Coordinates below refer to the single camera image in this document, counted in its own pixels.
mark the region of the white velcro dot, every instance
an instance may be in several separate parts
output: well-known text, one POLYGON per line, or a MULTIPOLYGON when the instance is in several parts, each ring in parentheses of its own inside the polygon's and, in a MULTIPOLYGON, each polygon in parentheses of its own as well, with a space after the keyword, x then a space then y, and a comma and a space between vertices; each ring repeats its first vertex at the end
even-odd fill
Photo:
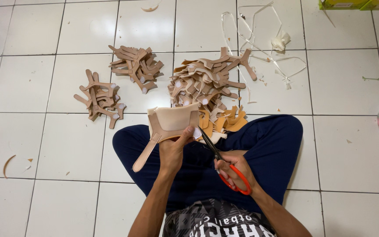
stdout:
POLYGON ((198 128, 195 128, 194 133, 192 135, 194 136, 195 139, 198 139, 199 137, 201 137, 201 132, 198 128))

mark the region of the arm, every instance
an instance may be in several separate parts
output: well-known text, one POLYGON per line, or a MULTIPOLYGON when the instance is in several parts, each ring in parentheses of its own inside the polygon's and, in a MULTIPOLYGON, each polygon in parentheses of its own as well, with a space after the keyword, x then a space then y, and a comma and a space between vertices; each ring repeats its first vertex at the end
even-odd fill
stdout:
POLYGON ((176 141, 166 140, 159 144, 161 159, 159 174, 131 226, 128 237, 159 236, 169 191, 176 173, 182 166, 184 145, 194 140, 193 131, 193 127, 187 127, 176 141))
POLYGON ((214 160, 215 168, 220 169, 220 173, 231 185, 236 185, 242 190, 246 190, 246 186, 239 176, 229 168, 229 163, 233 164, 245 175, 252 188, 251 197, 261 208, 280 237, 312 237, 308 230, 291 213, 261 188, 242 155, 223 155, 223 159, 227 162, 214 160))

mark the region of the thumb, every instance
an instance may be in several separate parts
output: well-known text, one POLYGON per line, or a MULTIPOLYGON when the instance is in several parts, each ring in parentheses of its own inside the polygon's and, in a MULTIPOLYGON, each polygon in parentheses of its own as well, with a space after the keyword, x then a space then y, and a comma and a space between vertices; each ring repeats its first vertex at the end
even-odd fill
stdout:
POLYGON ((238 175, 235 173, 235 171, 233 171, 229 164, 223 160, 218 160, 217 161, 217 167, 220 169, 220 170, 223 170, 227 175, 229 175, 229 177, 231 177, 232 179, 236 179, 238 178, 238 175))
POLYGON ((185 143, 187 142, 188 138, 192 137, 192 134, 194 133, 194 127, 188 126, 184 132, 182 133, 181 137, 175 142, 179 147, 184 147, 185 143))

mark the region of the orange scissor handle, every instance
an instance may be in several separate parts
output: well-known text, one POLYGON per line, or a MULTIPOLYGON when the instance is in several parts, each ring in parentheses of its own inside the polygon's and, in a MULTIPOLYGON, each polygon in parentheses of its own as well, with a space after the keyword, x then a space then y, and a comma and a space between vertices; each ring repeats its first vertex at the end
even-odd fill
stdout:
POLYGON ((245 178, 245 176, 233 165, 231 164, 230 165, 230 168, 235 171, 235 173, 242 179, 242 181, 244 182, 247 190, 244 191, 244 190, 241 190, 240 188, 238 188, 238 186, 235 185, 235 188, 233 189, 232 188, 232 185, 229 184, 229 182, 223 177, 223 175, 219 174, 220 178, 223 180, 223 182, 229 187, 231 188, 233 191, 239 191, 241 192, 242 194, 245 194, 245 195, 250 195, 252 190, 251 190, 251 186, 249 185, 248 183, 248 180, 245 178))

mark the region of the person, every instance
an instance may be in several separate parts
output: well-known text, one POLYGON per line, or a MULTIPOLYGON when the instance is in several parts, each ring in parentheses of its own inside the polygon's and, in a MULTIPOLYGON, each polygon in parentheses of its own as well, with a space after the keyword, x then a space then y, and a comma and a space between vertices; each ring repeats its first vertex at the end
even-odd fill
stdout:
POLYGON ((146 125, 125 127, 113 137, 113 147, 137 186, 147 196, 129 237, 309 237, 308 230, 282 207, 302 141, 300 121, 273 115, 229 132, 216 147, 225 161, 214 159, 207 145, 194 141, 193 127, 178 139, 156 145, 139 172, 132 166, 150 139, 146 125), (247 178, 252 193, 229 168, 247 178))

